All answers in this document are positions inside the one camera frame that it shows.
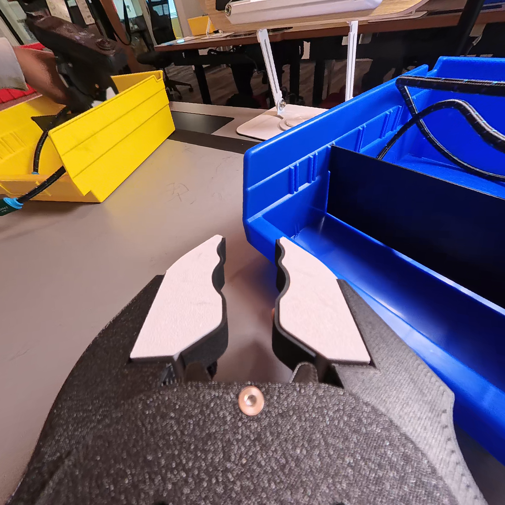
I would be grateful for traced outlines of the person's left forearm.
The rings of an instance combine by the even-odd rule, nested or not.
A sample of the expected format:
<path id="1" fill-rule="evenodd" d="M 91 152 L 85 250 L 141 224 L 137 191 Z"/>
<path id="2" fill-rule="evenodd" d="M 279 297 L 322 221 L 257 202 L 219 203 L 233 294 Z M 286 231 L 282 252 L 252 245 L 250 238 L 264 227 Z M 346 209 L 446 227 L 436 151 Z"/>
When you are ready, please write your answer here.
<path id="1" fill-rule="evenodd" d="M 13 47 L 1 37 L 1 89 L 28 91 L 28 86 Z"/>

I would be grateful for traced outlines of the blue plastic bin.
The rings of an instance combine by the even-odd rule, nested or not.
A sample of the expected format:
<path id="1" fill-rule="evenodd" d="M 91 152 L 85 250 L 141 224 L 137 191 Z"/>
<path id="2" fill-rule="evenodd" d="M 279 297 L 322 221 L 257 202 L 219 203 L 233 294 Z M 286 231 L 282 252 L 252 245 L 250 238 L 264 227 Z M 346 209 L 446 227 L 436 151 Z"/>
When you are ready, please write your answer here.
<path id="1" fill-rule="evenodd" d="M 331 147 L 376 158 L 410 117 L 390 80 L 249 149 L 245 234 L 272 262 L 288 237 L 346 281 L 451 388 L 457 424 L 504 464 L 504 307 L 327 212 Z M 416 126 L 383 161 L 504 198 L 504 182 L 460 170 Z"/>

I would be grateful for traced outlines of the white tablet stand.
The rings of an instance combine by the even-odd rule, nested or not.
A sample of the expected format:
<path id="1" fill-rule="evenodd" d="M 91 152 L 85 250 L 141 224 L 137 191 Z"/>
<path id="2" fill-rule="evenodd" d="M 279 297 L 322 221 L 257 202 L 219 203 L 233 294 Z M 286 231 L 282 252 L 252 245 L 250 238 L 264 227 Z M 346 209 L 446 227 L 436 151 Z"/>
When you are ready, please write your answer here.
<path id="1" fill-rule="evenodd" d="M 266 29 L 267 22 L 355 13 L 377 8 L 381 1 L 237 1 L 225 6 L 233 25 L 259 23 L 256 32 L 275 106 L 237 128 L 246 137 L 268 140 L 323 113 L 323 109 L 287 104 L 283 98 Z"/>

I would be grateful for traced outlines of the wooden desk black legs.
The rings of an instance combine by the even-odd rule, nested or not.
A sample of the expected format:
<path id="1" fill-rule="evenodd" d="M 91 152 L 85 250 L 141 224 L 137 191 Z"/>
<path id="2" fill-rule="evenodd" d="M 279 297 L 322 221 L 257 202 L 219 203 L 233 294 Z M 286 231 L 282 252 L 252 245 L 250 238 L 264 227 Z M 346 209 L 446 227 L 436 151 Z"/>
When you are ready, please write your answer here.
<path id="1" fill-rule="evenodd" d="M 432 68 L 440 56 L 462 56 L 471 49 L 471 30 L 478 24 L 490 25 L 493 35 L 489 35 L 489 44 L 493 54 L 504 57 L 504 9 L 482 9 L 476 17 L 464 12 L 431 15 L 417 20 L 383 21 L 358 27 L 358 37 L 370 35 L 366 44 L 358 44 L 356 59 L 372 61 L 369 71 L 363 77 L 361 90 L 366 91 L 383 82 L 384 76 L 391 70 L 398 76 L 401 70 L 412 65 L 428 65 Z M 331 60 L 347 59 L 347 48 L 343 46 L 343 28 L 337 28 L 338 34 L 331 36 L 280 35 L 269 36 L 275 69 L 282 84 L 282 68 L 290 66 L 290 85 L 288 95 L 300 94 L 300 61 L 304 52 L 304 42 L 310 44 L 309 60 L 315 62 L 312 85 L 312 105 L 322 101 L 325 64 Z M 255 44 L 235 44 L 230 51 L 216 52 L 208 49 L 206 55 L 200 55 L 196 48 L 168 47 L 156 50 L 155 55 L 167 56 L 176 66 L 193 66 L 204 104 L 212 104 L 208 83 L 205 77 L 205 65 L 227 65 L 232 69 L 238 93 L 252 96 L 250 79 L 253 72 L 266 71 L 262 51 L 258 42 Z"/>

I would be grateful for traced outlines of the black office chair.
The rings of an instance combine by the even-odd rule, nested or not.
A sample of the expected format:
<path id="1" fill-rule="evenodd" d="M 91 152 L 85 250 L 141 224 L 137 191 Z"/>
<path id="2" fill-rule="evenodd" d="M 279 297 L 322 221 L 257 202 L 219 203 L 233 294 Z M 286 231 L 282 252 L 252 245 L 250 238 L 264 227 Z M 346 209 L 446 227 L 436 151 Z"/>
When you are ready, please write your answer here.
<path id="1" fill-rule="evenodd" d="M 136 56 L 136 60 L 139 64 L 153 66 L 156 70 L 162 71 L 165 90 L 168 96 L 176 94 L 180 99 L 182 99 L 182 93 L 180 92 L 178 86 L 185 86 L 188 88 L 189 92 L 194 92 L 194 88 L 191 84 L 168 77 L 166 69 L 173 64 L 173 60 L 168 52 L 157 52 L 151 50 L 138 54 Z"/>

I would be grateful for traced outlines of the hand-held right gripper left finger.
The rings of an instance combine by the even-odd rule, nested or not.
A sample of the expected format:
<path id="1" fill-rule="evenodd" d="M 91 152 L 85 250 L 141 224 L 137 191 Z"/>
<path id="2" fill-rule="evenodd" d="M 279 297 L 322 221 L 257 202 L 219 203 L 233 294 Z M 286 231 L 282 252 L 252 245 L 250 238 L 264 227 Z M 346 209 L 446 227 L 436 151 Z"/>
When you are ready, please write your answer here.
<path id="1" fill-rule="evenodd" d="M 226 240 L 214 235 L 165 272 L 130 352 L 136 363 L 166 363 L 183 378 L 195 363 L 213 378 L 228 346 Z"/>

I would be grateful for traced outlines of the yellow plastic bin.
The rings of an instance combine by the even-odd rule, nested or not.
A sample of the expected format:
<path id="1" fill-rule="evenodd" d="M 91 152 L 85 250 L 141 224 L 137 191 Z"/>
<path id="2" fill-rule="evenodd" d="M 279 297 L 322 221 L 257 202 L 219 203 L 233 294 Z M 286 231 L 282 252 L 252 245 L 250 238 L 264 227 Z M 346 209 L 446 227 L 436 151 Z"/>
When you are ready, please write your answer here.
<path id="1" fill-rule="evenodd" d="M 210 17 L 208 15 L 197 16 L 187 19 L 192 36 L 209 36 L 216 31 Z"/>
<path id="2" fill-rule="evenodd" d="M 38 97 L 1 111 L 1 196 L 21 197 L 64 167 L 35 200 L 101 203 L 174 132 L 162 71 L 113 80 L 118 95 L 49 132 L 39 174 L 36 144 L 62 106 Z"/>

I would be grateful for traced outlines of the person's left hand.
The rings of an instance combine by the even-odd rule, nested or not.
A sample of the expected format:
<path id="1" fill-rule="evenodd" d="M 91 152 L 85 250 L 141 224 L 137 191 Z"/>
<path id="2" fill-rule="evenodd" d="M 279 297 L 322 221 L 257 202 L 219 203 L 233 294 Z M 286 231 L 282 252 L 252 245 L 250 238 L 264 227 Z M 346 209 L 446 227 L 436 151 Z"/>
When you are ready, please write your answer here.
<path id="1" fill-rule="evenodd" d="M 53 53 L 28 47 L 14 47 L 14 53 L 28 85 L 57 104 L 69 104 Z"/>

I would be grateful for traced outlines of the black bin divider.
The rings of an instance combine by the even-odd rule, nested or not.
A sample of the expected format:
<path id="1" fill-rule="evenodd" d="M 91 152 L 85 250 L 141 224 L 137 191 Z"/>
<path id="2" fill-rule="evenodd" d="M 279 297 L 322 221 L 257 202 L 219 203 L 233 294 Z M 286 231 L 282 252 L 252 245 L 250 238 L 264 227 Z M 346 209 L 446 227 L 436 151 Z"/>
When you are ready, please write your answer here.
<path id="1" fill-rule="evenodd" d="M 504 307 L 504 198 L 337 146 L 327 212 Z"/>

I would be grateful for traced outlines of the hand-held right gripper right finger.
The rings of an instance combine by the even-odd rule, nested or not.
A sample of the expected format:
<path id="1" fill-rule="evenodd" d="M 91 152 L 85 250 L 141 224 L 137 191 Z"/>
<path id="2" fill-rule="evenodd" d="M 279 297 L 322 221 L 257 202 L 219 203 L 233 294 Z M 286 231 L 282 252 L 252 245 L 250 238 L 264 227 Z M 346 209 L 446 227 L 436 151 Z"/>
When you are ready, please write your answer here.
<path id="1" fill-rule="evenodd" d="M 318 380 L 337 380 L 334 365 L 369 366 L 372 358 L 337 276 L 288 238 L 275 243 L 272 349 L 292 371 L 302 363 Z"/>

